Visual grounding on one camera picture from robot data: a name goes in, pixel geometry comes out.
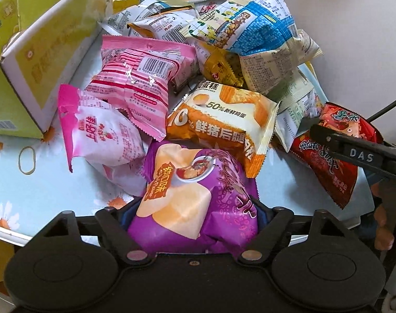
cardboard box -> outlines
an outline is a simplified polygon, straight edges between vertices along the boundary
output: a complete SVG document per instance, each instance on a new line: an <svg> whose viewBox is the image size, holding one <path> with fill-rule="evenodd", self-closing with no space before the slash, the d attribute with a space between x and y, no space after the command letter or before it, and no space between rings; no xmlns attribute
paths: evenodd
<svg viewBox="0 0 396 313"><path fill-rule="evenodd" d="M112 0L0 0L0 134L43 137L59 85L111 14Z"/></svg>

orange label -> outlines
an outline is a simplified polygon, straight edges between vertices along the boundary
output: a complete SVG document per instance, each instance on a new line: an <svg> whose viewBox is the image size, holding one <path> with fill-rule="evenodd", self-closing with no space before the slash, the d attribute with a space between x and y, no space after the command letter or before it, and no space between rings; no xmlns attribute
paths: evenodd
<svg viewBox="0 0 396 313"><path fill-rule="evenodd" d="M143 200L152 200L166 196L166 191L170 186L172 175L174 174L175 166L172 163L163 164L157 173L155 179L149 185L147 193Z"/></svg>

red snack bag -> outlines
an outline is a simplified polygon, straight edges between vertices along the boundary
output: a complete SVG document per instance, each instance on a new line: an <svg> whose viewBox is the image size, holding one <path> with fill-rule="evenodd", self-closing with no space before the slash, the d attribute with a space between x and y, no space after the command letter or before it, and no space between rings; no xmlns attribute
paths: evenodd
<svg viewBox="0 0 396 313"><path fill-rule="evenodd" d="M182 85L197 69L183 43L103 35L103 68L85 91L108 102L157 141L166 136L168 82Z"/></svg>
<svg viewBox="0 0 396 313"><path fill-rule="evenodd" d="M381 134L364 118L333 103L325 104L319 125L371 142L383 142ZM344 209L352 196L358 167L334 159L328 150L328 147L312 141L309 132L295 138L291 147L291 152L311 167L333 201Z"/></svg>

orange and white snack bag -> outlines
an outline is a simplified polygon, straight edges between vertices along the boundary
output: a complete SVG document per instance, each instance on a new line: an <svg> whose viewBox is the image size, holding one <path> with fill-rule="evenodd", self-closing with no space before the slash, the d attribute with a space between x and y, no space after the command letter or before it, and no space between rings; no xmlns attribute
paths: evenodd
<svg viewBox="0 0 396 313"><path fill-rule="evenodd" d="M169 116L167 139L190 139L228 151L246 176L259 173L272 138L278 104L265 96L216 82L202 82Z"/></svg>

orange flower center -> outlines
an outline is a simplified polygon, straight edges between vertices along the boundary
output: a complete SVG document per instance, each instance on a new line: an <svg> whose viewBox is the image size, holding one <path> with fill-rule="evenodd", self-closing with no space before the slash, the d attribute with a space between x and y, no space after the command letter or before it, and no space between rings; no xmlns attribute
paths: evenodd
<svg viewBox="0 0 396 313"><path fill-rule="evenodd" d="M0 220L0 227L5 228L6 230L10 230L11 228L8 225L8 221L5 219Z"/></svg>
<svg viewBox="0 0 396 313"><path fill-rule="evenodd" d="M50 126L47 132L43 133L43 138L41 139L42 142L50 142L53 140L55 137L55 128L53 126Z"/></svg>
<svg viewBox="0 0 396 313"><path fill-rule="evenodd" d="M116 209L120 209L125 206L127 203L123 200L122 197L117 196L116 198L110 200L108 202L108 206L114 207Z"/></svg>

